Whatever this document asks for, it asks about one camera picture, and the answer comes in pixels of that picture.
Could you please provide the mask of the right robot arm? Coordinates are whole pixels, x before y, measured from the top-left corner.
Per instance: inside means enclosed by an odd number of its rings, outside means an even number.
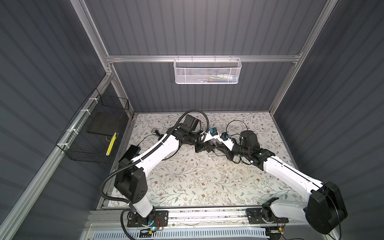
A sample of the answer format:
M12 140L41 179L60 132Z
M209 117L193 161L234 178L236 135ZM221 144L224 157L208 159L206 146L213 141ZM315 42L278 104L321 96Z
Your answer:
M253 131L241 132L239 144L229 134L219 134L215 128L210 129L207 136L220 142L217 148L229 160L234 156L247 159L251 165L275 176L302 197L301 203L279 197L270 198L261 210L266 223L273 223L280 218L298 220L326 235L348 217L340 188L336 184L316 180L286 164L275 153L261 148Z

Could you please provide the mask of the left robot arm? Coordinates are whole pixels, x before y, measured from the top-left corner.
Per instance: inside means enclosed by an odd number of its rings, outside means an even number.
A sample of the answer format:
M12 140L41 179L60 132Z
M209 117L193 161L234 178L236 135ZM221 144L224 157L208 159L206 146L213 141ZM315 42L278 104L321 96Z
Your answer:
M204 131L194 132L199 120L189 115L193 112L202 114L206 119L207 126ZM138 214L142 219L152 221L155 208L148 200L147 177L163 159L176 152L183 144L202 145L209 131L209 118L204 112L186 111L155 145L132 159L122 160L119 169L102 182L99 189L101 197L109 201L124 202L129 205L129 211ZM115 188L124 195L123 198L112 197L104 192L105 185L112 178L115 178Z

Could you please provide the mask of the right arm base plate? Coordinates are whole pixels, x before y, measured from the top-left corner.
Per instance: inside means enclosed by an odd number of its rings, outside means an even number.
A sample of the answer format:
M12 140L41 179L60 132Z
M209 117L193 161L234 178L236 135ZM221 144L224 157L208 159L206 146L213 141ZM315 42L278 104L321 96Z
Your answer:
M248 208L246 215L249 224L287 224L289 222L288 218L278 218L266 208Z

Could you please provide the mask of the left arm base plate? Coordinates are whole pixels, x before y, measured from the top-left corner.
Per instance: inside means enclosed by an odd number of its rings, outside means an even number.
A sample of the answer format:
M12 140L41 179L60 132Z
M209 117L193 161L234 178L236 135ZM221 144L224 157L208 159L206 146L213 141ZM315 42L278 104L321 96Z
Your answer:
M154 210L147 217L140 214L129 213L127 227L166 227L168 225L169 211Z

